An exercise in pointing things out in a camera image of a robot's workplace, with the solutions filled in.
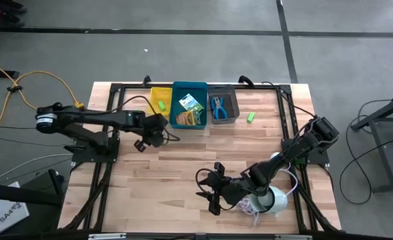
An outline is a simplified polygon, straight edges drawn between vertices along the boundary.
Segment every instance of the yellow bin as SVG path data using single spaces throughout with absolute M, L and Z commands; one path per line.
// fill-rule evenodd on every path
M 155 109 L 156 113 L 162 113 L 164 117 L 169 116 L 171 111 L 171 98 L 172 98 L 172 88 L 171 87 L 152 87 L 150 90 L 150 104 Z M 162 102 L 165 106 L 165 110 L 162 111 L 159 107 L 159 102 Z M 147 112 L 149 115 L 153 115 L 153 111 L 150 106 L 147 106 Z

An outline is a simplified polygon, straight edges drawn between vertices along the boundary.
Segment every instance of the blue bin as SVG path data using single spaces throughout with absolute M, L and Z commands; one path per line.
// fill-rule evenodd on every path
M 185 111 L 179 100 L 190 94 L 202 107 L 201 125 L 178 125 L 176 117 Z M 171 113 L 169 114 L 169 123 L 176 129 L 205 129 L 207 125 L 207 106 L 208 102 L 208 84 L 200 82 L 174 82 L 172 85 Z

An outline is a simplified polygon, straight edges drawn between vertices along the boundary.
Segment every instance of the plastic bin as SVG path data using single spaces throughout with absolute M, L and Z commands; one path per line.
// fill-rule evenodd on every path
M 150 104 L 155 109 L 156 113 L 161 113 L 163 116 L 168 117 L 171 111 L 171 97 L 172 88 L 171 87 L 152 87 L 150 89 Z M 162 111 L 159 107 L 159 102 L 162 101 L 165 106 L 165 111 Z M 147 106 L 147 112 L 153 115 L 154 112 L 151 110 L 150 106 Z
M 202 107 L 201 114 L 201 125 L 178 125 L 176 117 L 185 111 L 181 106 L 179 100 L 190 94 Z M 208 96 L 208 84 L 207 83 L 194 83 L 194 82 L 175 82 L 172 85 L 172 100 L 171 100 L 171 113 L 169 115 L 169 123 L 171 127 L 176 129 L 204 129 L 207 125 L 207 96 Z
M 238 100 L 236 99 L 235 87 L 233 85 L 211 86 L 210 88 L 208 88 L 208 101 L 210 103 L 212 97 L 223 98 L 223 108 L 224 110 L 226 110 L 226 113 L 228 114 L 227 119 L 214 119 L 213 116 L 212 123 L 213 124 L 234 123 L 240 114 Z

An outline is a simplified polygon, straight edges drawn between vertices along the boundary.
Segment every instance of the gray concrete floor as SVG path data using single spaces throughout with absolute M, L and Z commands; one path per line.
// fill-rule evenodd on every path
M 274 0 L 257 1 L 21 1 L 29 12 L 28 27 L 93 27 L 112 29 L 280 30 Z M 393 31 L 393 0 L 284 0 L 290 31 Z M 344 140 L 349 122 L 370 100 L 393 98 L 393 39 L 290 39 L 298 81 L 308 83 L 316 113 L 326 116 L 342 133 L 329 150 L 330 171 L 338 189 L 342 168 L 351 160 Z M 202 35 L 74 35 L 0 33 L 0 66 L 22 73 L 44 69 L 64 78 L 80 101 L 87 102 L 94 81 L 254 81 L 289 83 L 282 37 Z M 0 79 L 0 111 L 9 80 Z M 69 93 L 44 75 L 23 80 L 35 105 L 72 103 Z M 367 106 L 370 113 L 382 106 Z M 12 96 L 4 126 L 32 127 L 34 112 Z M 60 135 L 32 130 L 0 129 L 0 137 L 44 144 L 69 143 Z M 372 148 L 371 136 L 350 133 L 356 155 Z M 0 174 L 34 157 L 66 153 L 61 147 L 38 147 L 0 141 Z M 8 177 L 66 159 L 46 159 Z M 374 186 L 387 183 L 377 152 L 361 160 Z M 69 162 L 54 166 L 69 175 Z M 34 173 L 18 178 L 20 183 Z M 367 184 L 356 166 L 345 174 L 344 192 L 354 201 L 365 198 Z M 393 237 L 393 193 L 373 195 L 353 205 L 335 192 L 344 230 Z

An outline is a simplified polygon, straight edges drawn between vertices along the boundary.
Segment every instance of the gray bin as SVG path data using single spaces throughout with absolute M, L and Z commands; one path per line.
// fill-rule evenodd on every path
M 227 119 L 214 119 L 212 116 L 213 124 L 227 124 L 234 123 L 236 119 L 239 117 L 239 107 L 238 100 L 236 99 L 235 87 L 233 85 L 218 85 L 208 87 L 208 105 L 211 108 L 211 98 L 219 97 L 223 98 L 223 108 L 226 110 L 228 114 Z

